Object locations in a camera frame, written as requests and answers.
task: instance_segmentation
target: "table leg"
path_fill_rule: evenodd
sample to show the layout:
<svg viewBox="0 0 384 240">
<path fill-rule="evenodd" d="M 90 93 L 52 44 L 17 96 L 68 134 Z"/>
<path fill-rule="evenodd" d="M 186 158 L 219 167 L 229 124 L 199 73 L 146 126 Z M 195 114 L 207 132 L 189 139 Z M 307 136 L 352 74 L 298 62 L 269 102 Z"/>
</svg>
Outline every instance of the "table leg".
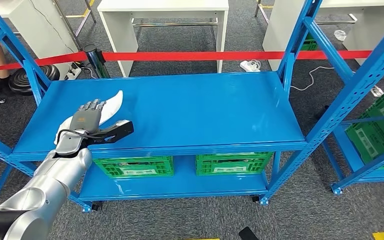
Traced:
<svg viewBox="0 0 384 240">
<path fill-rule="evenodd" d="M 109 42 L 114 52 L 135 53 L 138 51 L 138 41 L 132 25 L 132 15 L 129 12 L 99 12 Z M 118 61 L 123 77 L 128 77 L 133 61 Z"/>
<path fill-rule="evenodd" d="M 225 41 L 226 41 L 226 27 L 228 23 L 228 11 L 218 11 L 217 12 L 218 26 L 217 26 L 217 36 L 215 37 L 215 49 L 217 52 L 225 51 Z M 217 60 L 217 72 L 222 72 L 223 60 Z"/>
</svg>

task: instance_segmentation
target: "white power cord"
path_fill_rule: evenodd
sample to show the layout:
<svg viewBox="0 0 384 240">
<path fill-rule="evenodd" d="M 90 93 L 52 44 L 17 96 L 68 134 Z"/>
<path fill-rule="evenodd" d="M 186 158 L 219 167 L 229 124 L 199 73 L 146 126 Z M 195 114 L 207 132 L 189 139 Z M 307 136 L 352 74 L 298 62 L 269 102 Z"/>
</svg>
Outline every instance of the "white power cord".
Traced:
<svg viewBox="0 0 384 240">
<path fill-rule="evenodd" d="M 261 62 L 258 60 L 243 61 L 239 66 L 247 72 L 260 72 Z"/>
<path fill-rule="evenodd" d="M 313 70 L 311 70 L 311 71 L 309 71 L 308 72 L 308 74 L 310 75 L 310 78 L 311 78 L 311 83 L 310 83 L 310 85 L 308 85 L 308 86 L 306 86 L 305 88 L 303 88 L 303 89 L 301 89 L 301 88 L 298 88 L 298 87 L 296 87 L 296 86 L 290 86 L 291 88 L 294 88 L 294 89 L 296 89 L 296 90 L 298 90 L 298 91 L 305 91 L 305 90 L 307 90 L 309 87 L 311 87 L 313 84 L 314 84 L 314 77 L 313 77 L 313 75 L 311 74 L 312 72 L 314 72 L 314 71 L 316 71 L 317 69 L 335 69 L 334 67 L 325 67 L 325 66 L 318 66 L 318 67 L 316 67 L 315 69 L 313 69 Z"/>
<path fill-rule="evenodd" d="M 73 62 L 73 64 L 75 64 L 78 68 L 84 70 L 84 69 L 87 69 L 89 70 L 90 72 L 90 77 L 93 78 L 93 79 L 97 79 L 95 76 L 94 76 L 94 72 L 92 71 L 92 69 L 90 67 L 87 67 L 87 66 L 82 66 L 80 67 L 75 61 Z"/>
<path fill-rule="evenodd" d="M 86 66 L 84 66 L 84 67 L 82 67 L 81 69 L 87 69 L 87 70 L 89 70 L 89 72 L 90 72 L 90 77 L 93 78 L 93 79 L 97 79 L 96 77 L 94 77 L 94 72 L 92 72 L 92 69 L 91 69 L 90 67 L 86 67 Z"/>
</svg>

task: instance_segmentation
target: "white wire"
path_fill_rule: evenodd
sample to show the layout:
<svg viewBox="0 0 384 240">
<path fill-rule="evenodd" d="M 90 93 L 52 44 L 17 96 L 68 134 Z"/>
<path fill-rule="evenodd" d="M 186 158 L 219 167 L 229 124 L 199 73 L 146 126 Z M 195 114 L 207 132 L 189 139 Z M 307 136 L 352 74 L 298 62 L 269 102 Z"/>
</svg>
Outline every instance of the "white wire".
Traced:
<svg viewBox="0 0 384 240">
<path fill-rule="evenodd" d="M 317 69 L 335 69 L 334 67 L 325 67 L 325 66 L 318 66 L 318 67 L 316 67 L 315 69 L 313 69 L 313 70 L 311 70 L 311 71 L 309 71 L 308 72 L 308 74 L 310 75 L 310 78 L 311 78 L 311 83 L 310 83 L 310 85 L 308 85 L 308 86 L 306 86 L 304 89 L 301 89 L 301 88 L 298 88 L 298 87 L 296 87 L 296 86 L 290 86 L 291 88 L 294 88 L 294 89 L 296 89 L 296 90 L 298 90 L 298 91 L 305 91 L 305 90 L 307 90 L 309 87 L 311 87 L 313 84 L 314 84 L 314 77 L 313 77 L 313 75 L 311 74 L 312 72 L 314 72 L 314 71 L 316 71 Z"/>
<path fill-rule="evenodd" d="M 92 72 L 92 69 L 91 69 L 90 67 L 86 67 L 86 66 L 84 66 L 84 67 L 82 67 L 81 69 L 87 69 L 87 70 L 89 70 L 89 72 L 90 72 L 90 77 L 93 78 L 93 79 L 97 79 L 96 77 L 94 77 L 94 72 Z"/>
<path fill-rule="evenodd" d="M 261 62 L 255 59 L 249 61 L 248 64 L 253 72 L 255 72 L 256 70 L 260 70 L 261 68 Z"/>
</svg>

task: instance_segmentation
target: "white table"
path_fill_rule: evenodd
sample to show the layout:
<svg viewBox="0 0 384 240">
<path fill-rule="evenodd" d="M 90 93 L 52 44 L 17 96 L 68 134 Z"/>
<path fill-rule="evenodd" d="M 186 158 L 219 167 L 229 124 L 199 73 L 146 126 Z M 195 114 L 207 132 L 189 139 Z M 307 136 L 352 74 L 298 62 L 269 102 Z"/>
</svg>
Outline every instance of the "white table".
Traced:
<svg viewBox="0 0 384 240">
<path fill-rule="evenodd" d="M 265 51 L 284 51 L 291 37 L 304 0 L 276 0 L 264 36 Z M 343 45 L 348 50 L 373 50 L 384 36 L 384 0 L 323 0 L 318 15 L 354 14 L 352 25 Z M 362 64 L 365 59 L 356 59 Z M 269 60 L 277 70 L 280 60 Z"/>
<path fill-rule="evenodd" d="M 14 25 L 38 58 L 78 52 L 51 0 L 0 0 L 0 16 Z M 64 79 L 70 65 L 71 62 L 55 64 L 60 79 Z"/>
<path fill-rule="evenodd" d="M 102 0 L 97 9 L 114 52 L 137 52 L 132 19 L 164 18 L 217 18 L 216 51 L 225 49 L 228 0 Z M 132 64 L 118 61 L 123 77 L 129 76 Z M 217 60 L 218 73 L 222 72 L 222 64 Z"/>
</svg>

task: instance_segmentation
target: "lower shelf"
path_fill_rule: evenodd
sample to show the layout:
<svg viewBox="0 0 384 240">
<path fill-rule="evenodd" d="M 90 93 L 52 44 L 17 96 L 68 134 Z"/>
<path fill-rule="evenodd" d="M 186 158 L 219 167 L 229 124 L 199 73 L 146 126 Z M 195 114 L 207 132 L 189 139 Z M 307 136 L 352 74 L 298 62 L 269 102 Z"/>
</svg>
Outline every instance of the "lower shelf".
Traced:
<svg viewBox="0 0 384 240">
<path fill-rule="evenodd" d="M 346 126 L 338 126 L 333 131 L 333 136 L 336 140 L 336 143 L 339 146 L 339 149 L 341 150 L 346 163 L 348 164 L 348 167 L 350 168 L 351 172 L 356 172 L 360 168 L 364 167 L 364 163 L 362 159 L 360 158 L 359 153 L 355 149 L 353 143 L 348 138 L 347 134 L 345 133 Z M 358 180 L 360 183 L 371 183 L 371 182 L 384 182 L 384 168 L 379 168 L 369 174 L 367 174 L 365 177 Z"/>
<path fill-rule="evenodd" d="M 174 176 L 111 179 L 96 164 L 87 170 L 79 199 L 108 201 L 127 199 L 186 198 L 261 195 L 267 192 L 264 174 L 197 176 L 195 156 L 175 156 Z"/>
</svg>

